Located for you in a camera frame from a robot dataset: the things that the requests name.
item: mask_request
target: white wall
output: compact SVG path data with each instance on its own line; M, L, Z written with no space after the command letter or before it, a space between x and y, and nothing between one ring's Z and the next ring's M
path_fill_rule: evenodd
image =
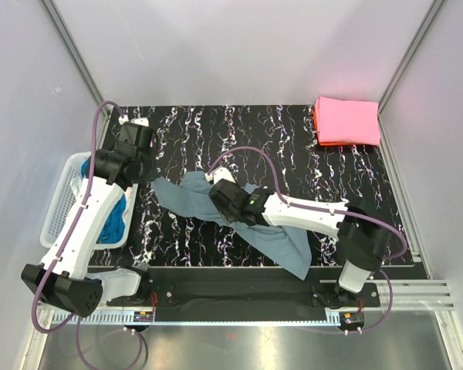
M95 109L39 2L0 2L0 369L18 367L32 293L25 263L66 158L89 149Z
M463 326L463 0L448 2L383 111L436 278Z
M126 105L378 101L431 0L56 0Z

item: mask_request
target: metal frame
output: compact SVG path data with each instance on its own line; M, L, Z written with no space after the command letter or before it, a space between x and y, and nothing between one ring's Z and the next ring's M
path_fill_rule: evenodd
M387 105L387 102L389 102L389 99L393 95L397 84L400 82L401 76L407 70L408 65L415 56L417 50L420 48L421 43L424 41L425 36L428 34L432 24L435 22L446 2L447 0L434 0L427 10L424 19L422 19L421 24L418 26L418 30L415 32L415 35L412 38L406 52L404 53L400 64L396 68L396 71L394 71L393 77L391 77L387 88L384 90L383 96L379 101L379 114L382 113Z

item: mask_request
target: metal floor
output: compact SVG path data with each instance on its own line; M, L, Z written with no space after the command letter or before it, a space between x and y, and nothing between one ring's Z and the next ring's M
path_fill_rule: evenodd
M367 312L369 323L379 317ZM114 329L84 325L82 347ZM74 325L50 335L39 369L85 368L76 356L74 335ZM149 328L144 337L149 355L134 369L451 369L431 312L394 312L381 328L361 336L317 334L308 328L181 326ZM133 361L138 348L136 338L121 332L88 351L86 358L97 368L119 370Z

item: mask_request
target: folded towel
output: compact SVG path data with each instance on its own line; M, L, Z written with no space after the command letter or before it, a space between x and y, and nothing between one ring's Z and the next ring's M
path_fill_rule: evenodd
M379 145L379 105L372 102L336 100L321 96L314 111L320 145Z
M301 279L309 272L312 255L307 232L296 227L248 226L242 222L228 223L209 198L212 185L202 172L187 172L180 186L166 179L156 179L151 183L158 203L182 217L196 217L204 221L214 221L220 226L228 226L237 231L245 241L271 258L287 271ZM256 186L247 184L244 189L251 193Z

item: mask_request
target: blue cloth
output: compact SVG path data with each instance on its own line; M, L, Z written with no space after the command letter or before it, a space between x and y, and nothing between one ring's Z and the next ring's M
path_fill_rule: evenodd
M287 226L250 227L242 222L229 224L209 198L211 188L212 185L206 181L202 172L187 172L180 186L162 178L151 183L151 189L161 206L183 217L196 217L231 227L245 241L287 271L298 278L306 278L312 255L305 230ZM248 193L255 188L251 184L244 187Z
M88 162L84 162L80 172L82 177L87 177L89 168L87 167ZM105 222L105 226L101 230L101 234L98 237L98 244L115 244L122 240L123 232L125 231L125 223L123 222L123 212L127 206L127 200L125 194L115 204L111 214L108 216Z

